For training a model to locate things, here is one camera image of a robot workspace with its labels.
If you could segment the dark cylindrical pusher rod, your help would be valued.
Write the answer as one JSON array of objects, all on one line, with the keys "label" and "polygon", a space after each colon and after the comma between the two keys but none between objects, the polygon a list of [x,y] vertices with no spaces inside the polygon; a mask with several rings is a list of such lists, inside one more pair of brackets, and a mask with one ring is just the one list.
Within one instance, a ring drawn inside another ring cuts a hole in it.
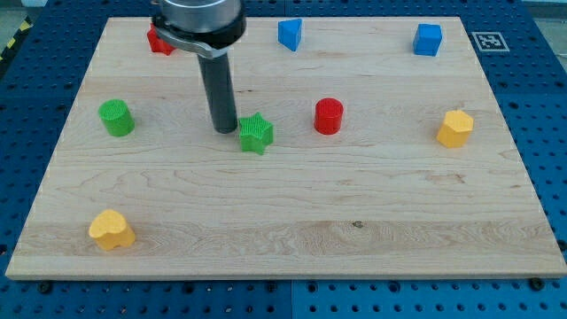
[{"label": "dark cylindrical pusher rod", "polygon": [[198,56],[214,130],[228,134],[237,129],[237,109],[234,98],[228,54],[216,58]]}]

